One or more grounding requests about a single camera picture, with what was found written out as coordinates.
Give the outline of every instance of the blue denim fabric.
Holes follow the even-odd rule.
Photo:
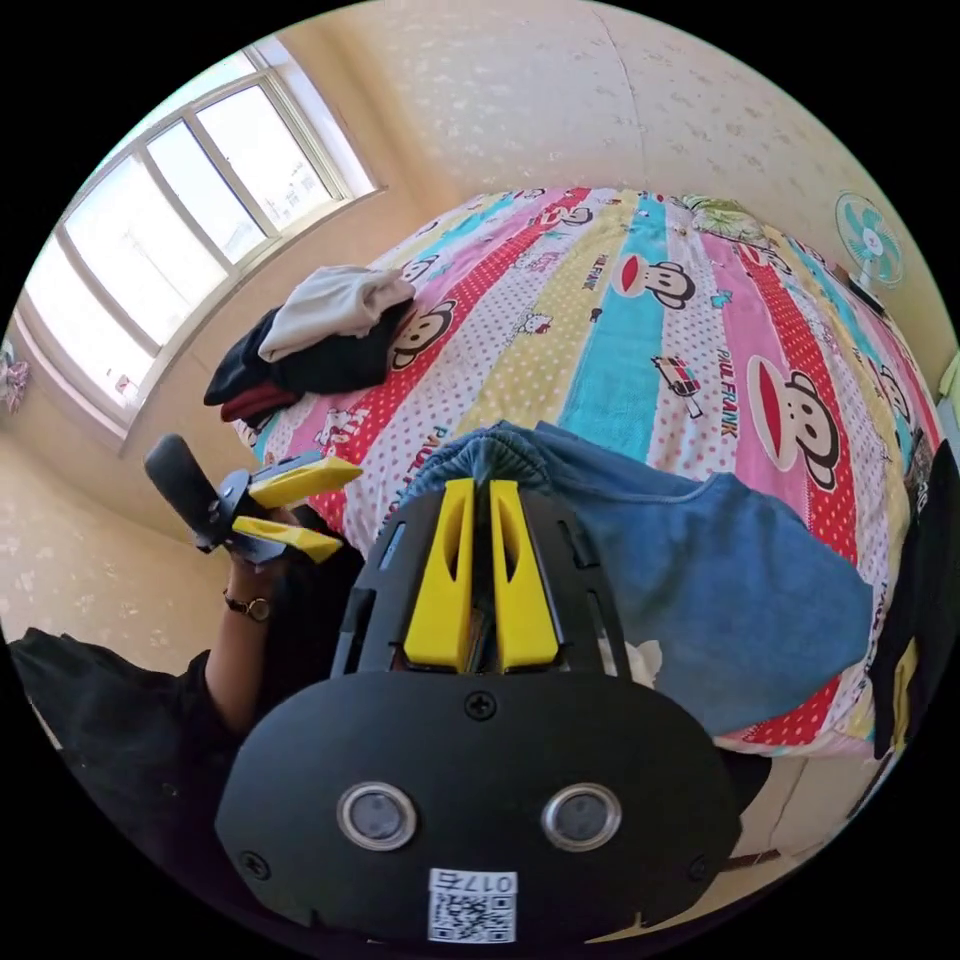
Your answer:
[[[659,643],[655,689],[712,736],[787,713],[867,652],[871,589],[786,504],[733,474],[697,483],[556,427],[502,422],[438,450],[405,501],[468,476],[481,609],[492,608],[489,481],[559,497],[593,539],[627,643]]]

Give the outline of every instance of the person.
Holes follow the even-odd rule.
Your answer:
[[[333,536],[309,507],[272,519]],[[28,698],[93,801],[182,886],[235,918],[277,919],[216,836],[233,758],[270,710],[329,676],[362,568],[347,544],[319,565],[256,569],[231,556],[217,636],[177,677],[35,629],[8,645]]]

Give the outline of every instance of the colorful striped bed sheet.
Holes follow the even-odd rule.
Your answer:
[[[417,289],[386,382],[304,397],[255,451],[361,464],[346,490],[311,502],[363,552],[433,450],[500,419],[554,423],[695,480],[732,471],[856,566],[876,618],[862,663],[718,743],[870,756],[866,667],[909,517],[903,476],[917,429],[934,444],[941,430],[895,328],[816,251],[766,232],[769,251],[697,232],[678,201],[646,191],[476,197],[375,264]]]

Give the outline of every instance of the windowsill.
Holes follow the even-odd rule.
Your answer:
[[[122,456],[130,434],[140,420],[144,410],[156,396],[156,389],[163,382],[174,363],[187,351],[207,323],[230,302],[251,280],[268,264],[288,250],[293,244],[305,240],[320,226],[330,223],[347,210],[365,203],[373,197],[382,196],[389,188],[374,188],[370,193],[350,200],[341,200],[327,207],[315,219],[306,224],[298,223],[289,235],[281,235],[280,240],[268,250],[264,250],[249,263],[244,264],[238,280],[226,289],[214,291],[208,301],[201,305],[194,318],[184,323],[170,338],[158,354],[141,385],[141,400],[138,406],[130,409],[124,417],[118,414],[112,417],[91,403],[69,380],[61,374],[56,365],[38,345],[29,326],[24,322],[18,310],[14,311],[14,324],[18,334],[17,346],[23,357],[31,363],[35,371],[37,386],[58,407],[61,413],[69,417],[78,426],[106,446],[117,456]]]

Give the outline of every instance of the red cloth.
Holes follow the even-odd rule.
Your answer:
[[[234,420],[249,420],[257,414],[292,407],[303,394],[284,390],[276,384],[261,383],[258,387],[244,390],[220,408],[220,419],[224,423]]]

